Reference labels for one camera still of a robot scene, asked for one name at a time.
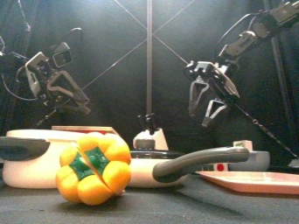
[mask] frying pan handle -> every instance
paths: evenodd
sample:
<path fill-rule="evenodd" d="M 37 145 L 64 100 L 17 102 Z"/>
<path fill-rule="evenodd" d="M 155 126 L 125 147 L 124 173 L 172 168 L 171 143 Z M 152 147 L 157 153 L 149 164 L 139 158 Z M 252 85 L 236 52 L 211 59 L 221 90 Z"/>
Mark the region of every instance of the frying pan handle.
<path fill-rule="evenodd" d="M 153 179 L 171 183 L 188 173 L 196 172 L 203 165 L 217 163 L 236 163 L 248 160 L 248 149 L 244 147 L 220 147 L 195 151 L 153 167 Z"/>

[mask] yellow bell pepper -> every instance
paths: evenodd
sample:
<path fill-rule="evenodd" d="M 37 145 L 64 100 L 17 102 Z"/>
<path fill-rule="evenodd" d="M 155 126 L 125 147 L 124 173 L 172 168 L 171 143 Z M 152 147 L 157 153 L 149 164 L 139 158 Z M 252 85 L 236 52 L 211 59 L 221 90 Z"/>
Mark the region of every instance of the yellow bell pepper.
<path fill-rule="evenodd" d="M 129 163 L 120 136 L 88 133 L 60 154 L 56 184 L 64 199 L 95 206 L 120 195 L 131 179 Z"/>

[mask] gray table surface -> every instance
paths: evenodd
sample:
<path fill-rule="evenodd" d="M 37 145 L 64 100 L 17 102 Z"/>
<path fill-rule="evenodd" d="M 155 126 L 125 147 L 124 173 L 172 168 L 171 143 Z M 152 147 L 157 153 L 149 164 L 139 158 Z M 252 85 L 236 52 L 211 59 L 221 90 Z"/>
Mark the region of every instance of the gray table surface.
<path fill-rule="evenodd" d="M 299 196 L 241 193 L 189 175 L 183 185 L 127 188 L 100 206 L 71 204 L 57 189 L 0 188 L 0 223 L 299 223 Z"/>

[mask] pink tray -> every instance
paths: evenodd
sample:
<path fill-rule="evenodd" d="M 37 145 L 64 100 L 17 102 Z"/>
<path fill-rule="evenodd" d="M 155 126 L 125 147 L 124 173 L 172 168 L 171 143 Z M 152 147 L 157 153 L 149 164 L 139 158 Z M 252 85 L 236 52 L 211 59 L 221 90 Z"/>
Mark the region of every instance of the pink tray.
<path fill-rule="evenodd" d="M 299 194 L 299 175 L 279 172 L 199 171 L 212 183 L 243 193 Z"/>

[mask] frying pan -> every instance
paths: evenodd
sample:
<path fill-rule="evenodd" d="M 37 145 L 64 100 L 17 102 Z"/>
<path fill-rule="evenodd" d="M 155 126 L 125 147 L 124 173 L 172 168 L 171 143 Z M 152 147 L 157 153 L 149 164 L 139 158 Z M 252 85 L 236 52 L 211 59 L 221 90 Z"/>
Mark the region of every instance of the frying pan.
<path fill-rule="evenodd" d="M 248 160 L 244 147 L 220 147 L 195 151 L 185 155 L 168 150 L 131 150 L 131 187 L 165 187 L 179 185 L 187 174 L 216 163 Z"/>

